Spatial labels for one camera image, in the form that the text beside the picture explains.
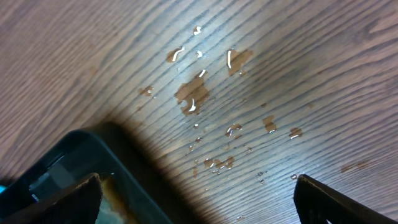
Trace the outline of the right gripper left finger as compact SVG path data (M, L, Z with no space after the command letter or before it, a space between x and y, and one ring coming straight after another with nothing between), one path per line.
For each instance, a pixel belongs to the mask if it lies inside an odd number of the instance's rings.
M3 224L95 224L102 200L101 179L91 173L48 199L29 205Z

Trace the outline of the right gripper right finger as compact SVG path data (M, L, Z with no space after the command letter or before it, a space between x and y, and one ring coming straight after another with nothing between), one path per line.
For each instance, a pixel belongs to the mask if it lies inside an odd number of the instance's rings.
M305 174L297 178L294 204L306 224L397 224Z

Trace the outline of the green yellow sponge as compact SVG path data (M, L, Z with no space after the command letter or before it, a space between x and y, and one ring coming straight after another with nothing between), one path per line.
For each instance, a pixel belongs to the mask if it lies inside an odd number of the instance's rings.
M101 179L103 196L96 219L97 224L138 224L124 198L116 189L114 178L111 176Z

